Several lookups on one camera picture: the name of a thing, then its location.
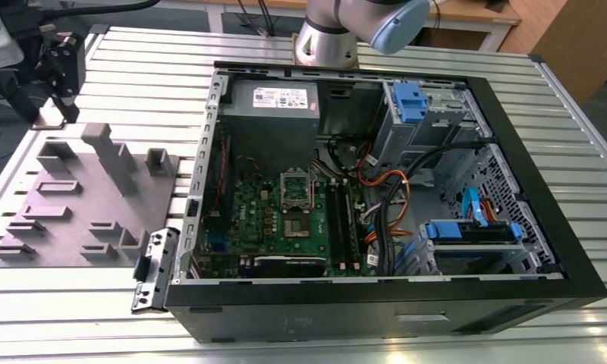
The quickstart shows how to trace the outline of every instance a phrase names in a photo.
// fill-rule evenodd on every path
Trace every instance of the gray block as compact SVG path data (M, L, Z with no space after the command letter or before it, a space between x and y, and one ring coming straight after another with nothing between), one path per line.
M150 148L145 154L145 165L149 174L154 176L171 176L174 174L169 154L165 149Z
M67 206L26 206L22 217L26 219L63 220L71 216Z
M134 194L137 192L134 181L110 140L110 126L107 124L87 123L81 134L81 140L94 148L102 169L110 176L121 194L123 196Z
M53 180L35 184L35 190L41 195L78 194L82 191L81 184L74 180Z
M147 232L141 231L139 238L135 239L130 232L123 229L118 238L118 251L126 255L129 259L135 259L141 254L141 246L147 239Z
M24 243L3 241L0 244L0 259L10 262L27 262L32 259L35 250Z
M47 141L42 145L35 159L49 174L58 178L70 178L65 161L75 157L77 155L66 142Z
M6 231L18 239L26 239L28 237L42 237L45 228L35 220L12 221L6 226Z
M93 243L81 246L81 255L90 261L110 261L117 259L117 252L107 243Z
M122 228L117 221L91 221L87 230L97 239L102 239L118 236Z

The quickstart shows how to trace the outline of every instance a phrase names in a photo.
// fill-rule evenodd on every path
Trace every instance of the green circuit board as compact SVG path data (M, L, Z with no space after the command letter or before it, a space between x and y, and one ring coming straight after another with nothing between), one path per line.
M325 259L325 276L350 277L370 275L370 270L356 260L341 264L332 260L330 231L326 218L325 182L314 182L310 188L312 209L281 211L278 180L242 180L233 190L231 226L226 233L222 253L210 254L206 270L217 278L235 278L238 257L242 256L308 256ZM296 181L286 190L305 191L305 183ZM350 239L357 236L352 229ZM350 250L357 255L356 247Z

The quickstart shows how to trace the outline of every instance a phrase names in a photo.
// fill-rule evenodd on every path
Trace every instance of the power supply label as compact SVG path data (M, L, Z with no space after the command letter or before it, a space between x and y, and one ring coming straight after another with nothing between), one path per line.
M308 108L308 93L305 89L270 89L253 90L254 108Z

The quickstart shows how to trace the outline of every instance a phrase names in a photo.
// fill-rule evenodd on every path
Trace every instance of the motherboard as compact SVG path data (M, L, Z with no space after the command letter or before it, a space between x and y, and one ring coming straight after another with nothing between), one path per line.
M231 225L206 232L201 272L211 278L372 275L357 243L360 195L346 180L316 180L300 171L238 180Z

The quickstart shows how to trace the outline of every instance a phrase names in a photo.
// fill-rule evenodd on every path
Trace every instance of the white sticker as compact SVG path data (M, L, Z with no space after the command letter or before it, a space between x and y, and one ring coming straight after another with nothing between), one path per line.
M366 256L366 265L377 267L377 256L372 254Z
M254 108L308 108L308 93L305 89L270 89L253 90Z
M369 165L374 167L374 164L377 163L377 159L370 154L366 154L364 156L364 160L368 162Z

